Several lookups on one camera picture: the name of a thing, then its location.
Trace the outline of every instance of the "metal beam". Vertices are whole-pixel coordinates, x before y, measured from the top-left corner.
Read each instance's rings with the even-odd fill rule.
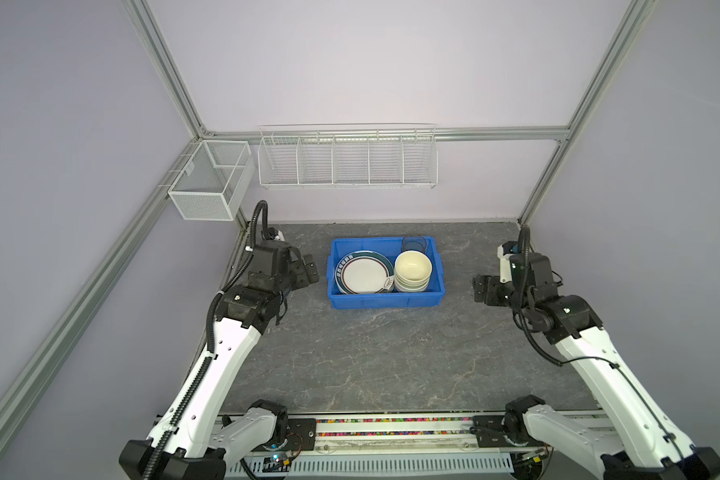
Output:
[[[621,24],[619,24],[614,38],[608,46],[605,57],[603,57],[603,61],[597,68],[592,82],[590,82],[589,87],[587,87],[584,92],[584,96],[581,102],[579,102],[578,107],[576,107],[574,116],[568,124],[568,129],[570,130],[568,139],[559,141],[559,145],[553,152],[552,158],[547,163],[547,167],[544,168],[544,172],[542,172],[541,177],[536,183],[536,187],[534,187],[528,198],[528,202],[523,208],[523,212],[520,214],[520,218],[518,218],[519,223],[528,223],[534,215],[539,203],[544,198],[557,172],[560,170],[560,166],[565,162],[571,152],[571,148],[584,129],[586,121],[592,115],[592,112],[603,97],[608,84],[613,79],[615,72],[624,61],[637,33],[653,12],[656,2],[657,0],[633,0],[626,10]]]
[[[288,135],[299,137],[315,137],[318,134],[341,133],[336,130],[289,130]],[[347,134],[361,134],[359,130],[348,130]],[[566,140],[569,136],[568,127],[478,127],[478,128],[436,128],[434,139],[437,141],[478,141],[478,140]],[[262,139],[260,131],[231,131],[211,133],[204,137],[207,140],[238,140],[250,144],[259,144]]]
[[[195,109],[189,91],[186,90],[184,82],[181,80],[179,70],[173,62],[173,58],[168,51],[163,35],[155,23],[154,15],[149,5],[144,0],[121,0],[126,12],[130,16],[136,31],[141,38],[146,52],[150,56],[155,70],[160,74],[168,93],[176,105],[176,110],[184,120],[184,125],[190,131],[192,138],[202,137],[208,134],[202,125],[200,116]]]
[[[0,400],[0,456],[38,404],[106,296],[152,230],[168,201],[168,187],[176,179],[195,146],[196,140],[186,146],[83,289],[77,293],[19,378]]]

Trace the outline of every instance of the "table surface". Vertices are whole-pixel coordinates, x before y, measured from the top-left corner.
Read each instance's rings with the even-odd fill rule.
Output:
[[[595,408],[570,365],[534,352],[508,308],[473,300],[471,279],[498,275],[496,247],[516,240],[515,224],[281,225],[288,242],[314,255],[320,282],[292,292],[279,326],[243,363],[222,413],[244,412],[259,398],[291,413],[504,410],[534,394],[560,410]],[[440,306],[334,310],[326,268],[331,240],[432,236],[442,256]],[[546,339],[539,343],[553,349]]]

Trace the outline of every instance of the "wire shelf with compartments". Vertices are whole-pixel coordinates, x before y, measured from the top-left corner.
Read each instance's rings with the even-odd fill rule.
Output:
[[[255,169],[247,141],[202,140],[168,195],[186,220],[234,220]]]
[[[434,187],[434,126],[336,130],[262,127],[259,181],[265,188]]]

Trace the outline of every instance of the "white mesh basket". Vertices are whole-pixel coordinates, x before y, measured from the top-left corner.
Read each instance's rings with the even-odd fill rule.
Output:
[[[202,140],[168,195],[187,220],[234,220],[255,168],[248,142]]]
[[[265,188],[434,187],[434,129],[264,135],[259,181]]]

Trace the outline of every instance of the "blue plastic bin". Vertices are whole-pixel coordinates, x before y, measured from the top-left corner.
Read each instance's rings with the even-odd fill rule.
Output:
[[[357,250],[373,250],[389,258],[394,264],[402,250],[402,236],[376,236],[372,238],[337,238],[331,242],[331,254],[328,256],[328,298],[336,309],[358,308],[400,308],[406,306],[436,306],[445,295],[443,284],[443,263],[434,244],[434,238],[427,239],[427,251],[424,252],[432,262],[432,276],[426,291],[419,293],[369,293],[348,295],[341,293],[336,286],[336,265],[345,255]]]

